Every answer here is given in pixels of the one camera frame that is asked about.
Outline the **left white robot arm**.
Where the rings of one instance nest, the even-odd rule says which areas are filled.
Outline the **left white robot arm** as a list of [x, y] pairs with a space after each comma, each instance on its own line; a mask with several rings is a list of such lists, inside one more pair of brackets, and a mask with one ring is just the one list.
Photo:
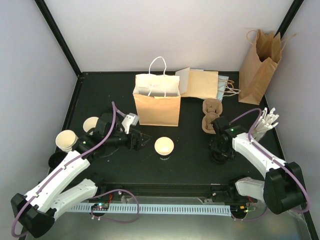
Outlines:
[[14, 214], [11, 235], [21, 238], [31, 234], [39, 238], [73, 206], [117, 193], [118, 189], [108, 191], [104, 178], [97, 173], [67, 187], [106, 147], [124, 145], [130, 150], [141, 150], [151, 138], [134, 129], [138, 121], [136, 114], [124, 114], [114, 108], [100, 117], [86, 119], [81, 137], [72, 130], [60, 132], [55, 139], [60, 150], [50, 157], [58, 165], [33, 189], [25, 194], [17, 193], [10, 201]]

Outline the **orange paper bag white handles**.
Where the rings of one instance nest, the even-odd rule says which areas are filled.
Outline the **orange paper bag white handles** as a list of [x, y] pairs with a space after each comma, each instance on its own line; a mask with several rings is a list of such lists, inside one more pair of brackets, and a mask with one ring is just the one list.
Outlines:
[[177, 127], [179, 125], [181, 94], [179, 90], [180, 77], [167, 75], [167, 63], [162, 56], [156, 57], [150, 64], [161, 59], [164, 63], [160, 75], [141, 73], [135, 76], [133, 98], [139, 124], [141, 126]]

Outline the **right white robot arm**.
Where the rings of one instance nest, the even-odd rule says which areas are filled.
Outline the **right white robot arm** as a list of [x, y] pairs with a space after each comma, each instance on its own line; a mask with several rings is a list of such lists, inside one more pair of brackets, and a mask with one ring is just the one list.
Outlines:
[[302, 170], [295, 162], [287, 163], [273, 155], [238, 125], [231, 127], [225, 117], [211, 122], [215, 136], [210, 142], [210, 157], [225, 164], [240, 154], [262, 175], [263, 180], [239, 177], [228, 187], [228, 198], [234, 202], [243, 197], [263, 201], [274, 214], [280, 214], [307, 203]]

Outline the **black cup near left arm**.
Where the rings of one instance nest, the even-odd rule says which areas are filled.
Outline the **black cup near left arm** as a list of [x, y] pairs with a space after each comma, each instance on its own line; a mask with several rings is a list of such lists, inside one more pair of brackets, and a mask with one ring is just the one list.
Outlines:
[[57, 151], [52, 154], [48, 160], [48, 166], [51, 169], [55, 169], [67, 156], [67, 153], [64, 151]]

